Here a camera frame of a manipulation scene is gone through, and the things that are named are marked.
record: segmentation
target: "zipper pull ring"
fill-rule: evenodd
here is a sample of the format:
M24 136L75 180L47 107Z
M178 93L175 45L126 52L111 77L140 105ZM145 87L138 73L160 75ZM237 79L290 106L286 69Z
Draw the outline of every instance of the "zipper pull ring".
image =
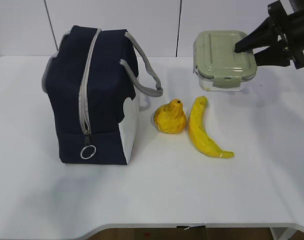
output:
M93 152L88 156L83 156L83 153L86 149L89 149L89 148L93 148ZM84 160L87 160L87 159L90 159L92 156L94 156L96 153L96 147L94 145L91 145L91 141L90 141L90 133L89 131L87 130L86 133L85 133L85 146L83 147L83 149L81 150L81 153L80 153L80 156L82 159Z

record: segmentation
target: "white wall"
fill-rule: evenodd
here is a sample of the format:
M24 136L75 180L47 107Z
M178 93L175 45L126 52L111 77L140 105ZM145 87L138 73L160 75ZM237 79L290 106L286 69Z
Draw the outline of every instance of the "white wall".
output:
M176 54L180 0L46 0L60 42L73 25L127 29L148 56Z
M267 5L275 0L183 0L178 56L193 56L193 42L202 31L238 30L250 34L269 15ZM288 14L289 0L281 0Z
M0 56L56 50L43 0L0 0Z
M252 32L274 0L183 0L178 56L192 56L201 31ZM288 13L288 0L281 0ZM73 25L127 28L148 56L176 54L180 0L46 0L57 42ZM0 0L0 56L52 55L55 41L44 0Z

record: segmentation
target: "gray zipper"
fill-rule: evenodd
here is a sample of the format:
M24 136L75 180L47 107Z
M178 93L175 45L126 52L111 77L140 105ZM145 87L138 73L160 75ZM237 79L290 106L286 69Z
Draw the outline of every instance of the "gray zipper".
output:
M91 132L90 116L89 116L89 112L88 112L87 83L88 83L88 76L89 76L89 72L90 72L91 59L92 59L94 46L95 46L98 34L100 32L101 32L101 29L97 29L97 31L93 37L93 40L91 42L91 46L88 51L84 74L83 74L83 78L82 78L82 82L81 82L81 86L80 86L80 92L79 92L79 96L78 96L78 110L79 110L79 117L80 117L80 125L81 125L82 132L85 135L85 147L83 148L83 150L87 147L95 148L95 146L90 144L90 134L92 132ZM93 152L93 154L91 154L90 157L86 157L86 158L82 156L83 150L81 152L81 157L83 159L89 159L95 154L96 148L95 148L95 151Z

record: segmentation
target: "yellow banana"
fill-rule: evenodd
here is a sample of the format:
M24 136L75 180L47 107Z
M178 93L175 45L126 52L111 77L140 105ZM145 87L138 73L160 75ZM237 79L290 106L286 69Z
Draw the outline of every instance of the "yellow banana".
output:
M195 147L203 154L214 157L228 159L234 157L231 151L223 151L220 147L206 134L203 127L203 114L205 112L207 98L199 96L192 107L188 121L188 135Z

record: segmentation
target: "metal ring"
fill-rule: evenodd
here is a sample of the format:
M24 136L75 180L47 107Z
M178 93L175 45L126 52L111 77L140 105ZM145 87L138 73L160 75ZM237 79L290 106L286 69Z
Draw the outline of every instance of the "metal ring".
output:
M89 157L83 157L83 152L85 151L85 149L88 149L90 147L94 148L93 153ZM86 160L86 159L90 159L92 156L94 156L95 153L96 153L96 147L94 145L88 145L88 146L83 147L83 149L81 150L80 155L81 155L82 159Z

